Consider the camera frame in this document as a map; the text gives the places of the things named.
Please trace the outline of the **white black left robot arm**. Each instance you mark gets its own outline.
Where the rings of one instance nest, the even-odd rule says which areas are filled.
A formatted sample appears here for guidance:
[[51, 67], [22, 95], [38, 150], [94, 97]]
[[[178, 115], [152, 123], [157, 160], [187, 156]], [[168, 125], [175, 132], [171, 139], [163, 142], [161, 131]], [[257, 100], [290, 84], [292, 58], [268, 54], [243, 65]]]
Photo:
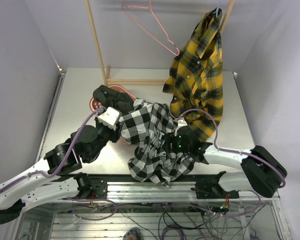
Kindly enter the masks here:
[[0, 184], [0, 225], [57, 200], [106, 198], [105, 185], [92, 183], [89, 175], [79, 170], [83, 163], [94, 162], [109, 141], [119, 140], [120, 123], [111, 124], [95, 118], [95, 126], [84, 125], [80, 130], [80, 135], [73, 132], [36, 164]]

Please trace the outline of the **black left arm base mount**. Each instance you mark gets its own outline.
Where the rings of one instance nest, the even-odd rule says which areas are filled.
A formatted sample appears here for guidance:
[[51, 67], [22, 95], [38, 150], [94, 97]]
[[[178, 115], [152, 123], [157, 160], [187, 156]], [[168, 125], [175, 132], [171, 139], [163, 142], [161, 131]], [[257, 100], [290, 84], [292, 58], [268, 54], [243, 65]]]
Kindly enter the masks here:
[[78, 187], [78, 194], [74, 197], [79, 200], [106, 199], [108, 194], [107, 183], [100, 179], [90, 177], [86, 173], [78, 173], [74, 176]]

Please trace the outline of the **black white checked shirt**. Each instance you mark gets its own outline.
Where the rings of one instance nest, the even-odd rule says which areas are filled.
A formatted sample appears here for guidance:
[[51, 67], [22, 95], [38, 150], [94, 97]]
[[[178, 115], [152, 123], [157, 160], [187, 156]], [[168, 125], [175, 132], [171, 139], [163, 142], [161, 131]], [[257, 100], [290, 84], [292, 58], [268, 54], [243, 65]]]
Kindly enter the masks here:
[[135, 180], [150, 180], [168, 187], [193, 170], [195, 161], [189, 154], [176, 153], [168, 147], [177, 126], [167, 104], [137, 98], [133, 110], [122, 116], [120, 122], [121, 136], [136, 146], [134, 157], [127, 162]]

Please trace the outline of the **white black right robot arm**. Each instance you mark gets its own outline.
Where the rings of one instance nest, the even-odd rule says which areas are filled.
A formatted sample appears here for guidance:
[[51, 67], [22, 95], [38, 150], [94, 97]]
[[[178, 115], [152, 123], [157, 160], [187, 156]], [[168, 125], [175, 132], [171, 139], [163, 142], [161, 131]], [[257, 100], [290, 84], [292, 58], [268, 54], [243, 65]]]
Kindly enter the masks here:
[[200, 142], [193, 130], [180, 127], [168, 135], [165, 148], [169, 153], [180, 153], [187, 160], [205, 165], [222, 165], [236, 172], [220, 172], [211, 184], [210, 192], [216, 198], [231, 191], [254, 191], [271, 198], [284, 186], [287, 170], [263, 147], [248, 150], [217, 147], [215, 143]]

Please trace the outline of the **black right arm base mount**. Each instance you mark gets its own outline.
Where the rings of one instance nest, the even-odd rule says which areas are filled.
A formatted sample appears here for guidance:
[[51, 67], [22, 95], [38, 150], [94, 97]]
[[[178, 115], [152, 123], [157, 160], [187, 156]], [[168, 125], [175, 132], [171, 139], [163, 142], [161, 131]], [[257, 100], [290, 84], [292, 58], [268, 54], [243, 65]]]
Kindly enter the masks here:
[[218, 174], [196, 175], [195, 185], [190, 190], [194, 191], [197, 199], [238, 199], [237, 190], [225, 191], [219, 185], [220, 178], [226, 173], [221, 171]]

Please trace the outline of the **yellow green plaid shirt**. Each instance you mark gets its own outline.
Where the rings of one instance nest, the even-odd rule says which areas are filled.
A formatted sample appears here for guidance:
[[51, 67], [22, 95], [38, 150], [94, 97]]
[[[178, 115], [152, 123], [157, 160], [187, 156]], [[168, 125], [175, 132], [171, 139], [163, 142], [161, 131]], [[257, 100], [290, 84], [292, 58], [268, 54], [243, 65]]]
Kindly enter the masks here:
[[214, 9], [202, 17], [173, 59], [162, 90], [173, 95], [172, 115], [183, 115], [202, 142], [213, 135], [223, 116], [221, 20], [221, 9]]

